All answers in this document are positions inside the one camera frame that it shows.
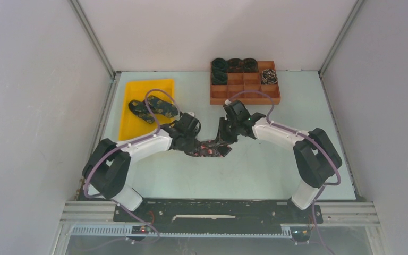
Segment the dark floral red-dotted tie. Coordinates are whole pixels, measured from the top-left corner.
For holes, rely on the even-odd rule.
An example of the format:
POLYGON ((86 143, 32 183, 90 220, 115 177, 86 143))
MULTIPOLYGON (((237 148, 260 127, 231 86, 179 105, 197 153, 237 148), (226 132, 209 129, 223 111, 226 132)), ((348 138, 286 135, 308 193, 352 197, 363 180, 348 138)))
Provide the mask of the dark floral red-dotted tie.
POLYGON ((224 141, 207 140, 196 141, 195 147, 191 151, 186 151, 185 154, 191 157, 226 157, 232 148, 224 141))

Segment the white-patterned tie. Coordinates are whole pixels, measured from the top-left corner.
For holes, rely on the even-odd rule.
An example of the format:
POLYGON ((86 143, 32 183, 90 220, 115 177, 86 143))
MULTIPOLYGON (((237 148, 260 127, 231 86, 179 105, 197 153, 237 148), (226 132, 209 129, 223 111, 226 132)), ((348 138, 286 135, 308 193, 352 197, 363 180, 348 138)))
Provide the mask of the white-patterned tie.
POLYGON ((273 85, 278 83, 277 73, 274 69, 265 69, 260 74, 261 84, 273 85))

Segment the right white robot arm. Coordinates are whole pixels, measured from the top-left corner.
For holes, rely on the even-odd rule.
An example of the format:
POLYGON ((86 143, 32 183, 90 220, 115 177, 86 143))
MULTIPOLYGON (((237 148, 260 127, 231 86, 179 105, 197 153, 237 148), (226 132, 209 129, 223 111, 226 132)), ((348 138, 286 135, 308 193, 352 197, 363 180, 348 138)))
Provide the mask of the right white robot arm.
POLYGON ((236 143, 239 136, 273 143, 291 149, 300 176, 297 190, 291 196, 288 216, 301 222, 309 215, 309 207, 321 195, 328 179, 336 176, 334 185, 341 183, 339 168, 343 162, 327 133, 320 128, 301 131, 275 123, 269 115, 250 114, 240 100, 226 100, 226 112, 220 118, 221 138, 227 143, 236 143))

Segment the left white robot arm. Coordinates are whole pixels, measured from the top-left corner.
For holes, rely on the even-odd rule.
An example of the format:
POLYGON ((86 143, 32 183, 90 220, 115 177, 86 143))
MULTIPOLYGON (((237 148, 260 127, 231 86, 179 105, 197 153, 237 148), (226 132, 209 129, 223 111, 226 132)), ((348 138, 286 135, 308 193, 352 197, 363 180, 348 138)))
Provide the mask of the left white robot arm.
POLYGON ((101 140, 82 171, 84 196, 111 200, 125 207, 133 221, 143 220, 147 214, 143 197, 128 183, 131 163, 169 150, 191 152, 197 147, 200 129, 200 121, 194 115, 182 113, 178 120, 135 139, 101 140))

